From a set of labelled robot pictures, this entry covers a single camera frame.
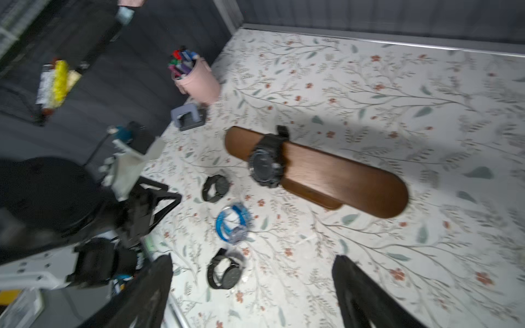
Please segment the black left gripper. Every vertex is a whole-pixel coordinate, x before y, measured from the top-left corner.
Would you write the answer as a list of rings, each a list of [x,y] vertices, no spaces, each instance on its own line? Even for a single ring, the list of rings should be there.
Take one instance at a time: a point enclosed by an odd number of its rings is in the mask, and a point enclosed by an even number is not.
[[[140,244],[181,200],[182,195],[168,191],[166,184],[139,177],[129,198],[118,205],[114,230],[120,242],[126,248]]]

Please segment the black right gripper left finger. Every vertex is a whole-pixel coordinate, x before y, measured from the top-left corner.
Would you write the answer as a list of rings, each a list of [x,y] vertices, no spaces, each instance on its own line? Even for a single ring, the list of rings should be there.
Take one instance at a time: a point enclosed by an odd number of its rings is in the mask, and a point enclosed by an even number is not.
[[[121,273],[133,273],[138,263],[134,253],[80,256],[75,277],[80,282],[100,282]],[[173,275],[172,258],[160,256],[143,267],[124,290],[81,327],[160,327]]]

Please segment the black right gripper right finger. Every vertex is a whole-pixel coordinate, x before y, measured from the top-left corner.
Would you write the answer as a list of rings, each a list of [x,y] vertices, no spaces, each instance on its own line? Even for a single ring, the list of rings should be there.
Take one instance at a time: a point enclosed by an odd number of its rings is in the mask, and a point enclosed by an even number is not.
[[[346,327],[410,328],[424,325],[347,256],[337,255],[332,278]]]

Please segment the black rugged watch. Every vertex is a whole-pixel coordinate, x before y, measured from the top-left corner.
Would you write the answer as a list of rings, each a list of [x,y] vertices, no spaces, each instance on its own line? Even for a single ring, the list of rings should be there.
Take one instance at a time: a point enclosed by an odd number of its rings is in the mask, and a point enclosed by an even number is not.
[[[283,144],[290,135],[286,126],[278,125],[276,134],[266,134],[250,153],[248,168],[250,176],[262,187],[276,188],[284,176],[286,167]]]

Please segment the brown wooden watch stand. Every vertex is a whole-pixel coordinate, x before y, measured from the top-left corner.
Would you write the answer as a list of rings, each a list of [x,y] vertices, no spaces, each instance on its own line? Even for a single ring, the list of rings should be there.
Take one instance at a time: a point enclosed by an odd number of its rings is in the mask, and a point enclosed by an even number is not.
[[[248,164],[266,134],[231,127],[225,137],[229,154]],[[395,174],[297,143],[283,144],[286,167],[279,187],[325,209],[348,205],[388,219],[401,214],[409,200],[406,184]]]

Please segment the black slim watch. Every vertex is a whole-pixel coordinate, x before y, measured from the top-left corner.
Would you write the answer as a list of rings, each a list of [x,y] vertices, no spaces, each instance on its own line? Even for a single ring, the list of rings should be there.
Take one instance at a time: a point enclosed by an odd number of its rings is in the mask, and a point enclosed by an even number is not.
[[[217,203],[230,189],[230,182],[225,176],[216,174],[209,176],[203,184],[201,196],[205,202]]]

